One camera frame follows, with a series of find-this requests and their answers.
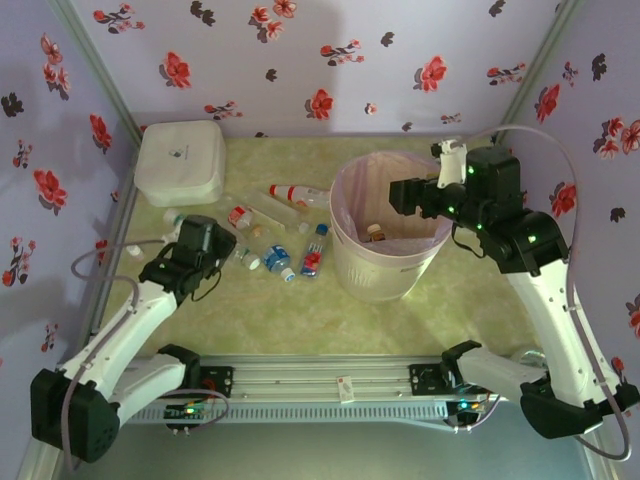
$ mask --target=small label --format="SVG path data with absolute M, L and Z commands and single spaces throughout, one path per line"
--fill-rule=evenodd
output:
M 231 210 L 231 213 L 229 214 L 229 223 L 234 227 L 237 227 L 238 220 L 240 220 L 240 218 L 242 218 L 245 213 L 247 213 L 247 211 L 244 208 L 242 208 L 241 206 L 237 206 L 236 208 Z
M 336 379 L 338 383 L 338 394 L 340 395 L 340 403 L 355 402 L 356 396 L 353 394 L 353 384 L 351 383 L 351 377 L 338 377 Z
M 309 245 L 309 250 L 304 256 L 304 262 L 300 269 L 300 275 L 307 277 L 315 277 L 318 274 L 320 263 L 322 262 L 322 246 L 312 243 Z
M 264 252 L 262 261 L 267 267 L 267 270 L 271 271 L 276 263 L 285 258 L 289 258 L 289 254 L 287 253 L 287 251 L 280 245 L 274 245 L 273 247 L 268 248 L 266 252 Z

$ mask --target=bottle label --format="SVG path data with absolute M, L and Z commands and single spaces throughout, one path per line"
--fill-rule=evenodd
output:
M 280 260 L 290 258 L 287 251 L 282 248 L 280 245 L 274 245 L 273 247 L 269 247 L 264 255 L 262 256 L 262 261 L 264 265 L 267 267 L 267 270 L 271 271 L 271 269 L 278 263 Z
M 309 245 L 307 254 L 304 256 L 300 275 L 315 277 L 318 274 L 320 263 L 322 262 L 322 246 L 312 243 Z
M 238 220 L 240 220 L 240 218 L 242 218 L 242 216 L 247 213 L 247 210 L 245 210 L 244 208 L 242 208 L 241 206 L 237 206 L 236 208 L 234 208 L 233 210 L 231 210 L 231 213 L 229 214 L 229 223 L 231 225 L 233 225 L 234 227 L 238 226 Z

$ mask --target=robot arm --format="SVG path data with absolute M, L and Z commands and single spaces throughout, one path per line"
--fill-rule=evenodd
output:
M 449 172 L 445 178 L 392 182 L 391 205 L 404 215 L 420 207 L 423 218 L 450 218 L 454 237 L 455 227 L 475 232 L 484 254 L 497 263 L 527 308 L 548 365 L 548 370 L 519 365 L 468 341 L 443 354 L 445 380 L 454 386 L 480 385 L 519 402 L 529 423 L 546 438 L 596 428 L 612 409 L 567 306 L 569 251 L 558 225 L 549 215 L 523 208 L 520 163 L 506 149 L 477 148 L 467 154 L 461 147 L 443 145 L 434 153 L 441 155 L 443 171 Z M 457 174 L 460 165 L 466 176 Z M 619 381 L 584 311 L 577 308 L 605 383 L 624 411 L 638 403 L 638 390 Z
M 233 234 L 215 220 L 188 216 L 178 241 L 145 265 L 136 305 L 131 304 L 130 296 L 78 355 L 59 370 L 43 369 L 35 377 L 31 384 L 34 438 L 62 449 L 63 400 L 80 373 L 69 403 L 68 433 L 71 453 L 86 462 L 102 457 L 120 427 L 156 398 L 170 390 L 198 387 L 198 355 L 174 345 L 162 348 L 133 372 L 125 373 L 125 369 L 155 329 L 196 291 L 200 282 L 220 272 L 235 243 Z M 165 258 L 169 250 L 171 258 Z M 125 315 L 122 323 L 119 319 Z

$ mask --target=floral wallpaper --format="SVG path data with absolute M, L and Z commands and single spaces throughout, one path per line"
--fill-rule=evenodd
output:
M 586 2 L 516 119 L 564 142 L 574 156 L 577 180 L 553 146 L 521 132 L 506 137 L 522 163 L 527 205 L 556 217 L 567 242 L 580 192 L 580 243 L 572 246 L 578 293 L 607 360 L 621 379 L 635 385 L 640 385 L 640 97 L 630 92 L 640 60 L 634 47 L 640 41 L 639 19 L 634 0 L 621 0 L 616 8 Z M 627 416 L 636 453 L 617 467 L 624 478 L 637 478 L 640 409 Z M 611 436 L 619 438 L 611 425 Z
M 559 0 L 68 1 L 138 125 L 263 137 L 493 125 Z
M 70 264 L 109 235 L 133 145 L 46 3 L 4 5 L 0 44 L 0 477 L 10 480 L 30 439 L 31 380 L 75 353 L 87 313 L 90 288 Z

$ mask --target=white plastic box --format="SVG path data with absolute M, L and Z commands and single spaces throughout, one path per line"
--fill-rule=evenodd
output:
M 215 122 L 157 123 L 144 132 L 134 183 L 156 207 L 213 203 L 224 189 L 225 160 Z

